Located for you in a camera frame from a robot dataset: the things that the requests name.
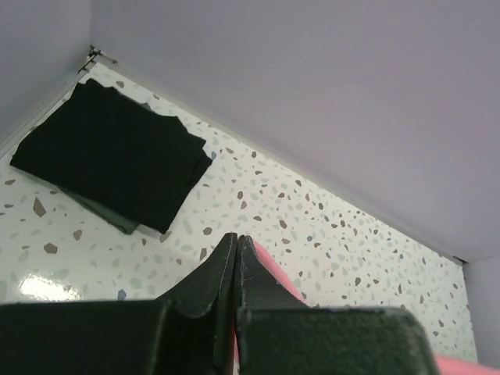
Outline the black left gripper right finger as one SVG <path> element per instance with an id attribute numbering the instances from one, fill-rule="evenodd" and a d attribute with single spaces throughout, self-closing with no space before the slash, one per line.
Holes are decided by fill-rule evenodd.
<path id="1" fill-rule="evenodd" d="M 394 307 L 308 307 L 237 245 L 235 333 L 242 374 L 437 374 L 427 336 Z"/>

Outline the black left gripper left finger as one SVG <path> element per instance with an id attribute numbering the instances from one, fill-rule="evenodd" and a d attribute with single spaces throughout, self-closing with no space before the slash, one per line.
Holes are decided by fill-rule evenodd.
<path id="1" fill-rule="evenodd" d="M 1 307 L 4 374 L 229 374 L 238 237 L 153 300 Z"/>

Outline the pink t-shirt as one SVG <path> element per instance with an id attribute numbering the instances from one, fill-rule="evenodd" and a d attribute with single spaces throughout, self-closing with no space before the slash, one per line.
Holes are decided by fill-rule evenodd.
<path id="1" fill-rule="evenodd" d="M 273 275 L 273 278 L 278 284 L 284 287 L 289 294 L 300 302 L 305 299 L 300 295 L 299 291 L 295 288 L 290 281 L 288 275 L 278 266 L 274 258 L 255 240 L 252 241 L 256 251 L 256 257 L 262 266 Z M 449 356 L 435 355 L 434 360 L 442 375 L 486 375 L 493 374 L 499 375 L 499 369 L 482 366 L 475 362 L 469 362 L 461 359 L 452 358 Z"/>

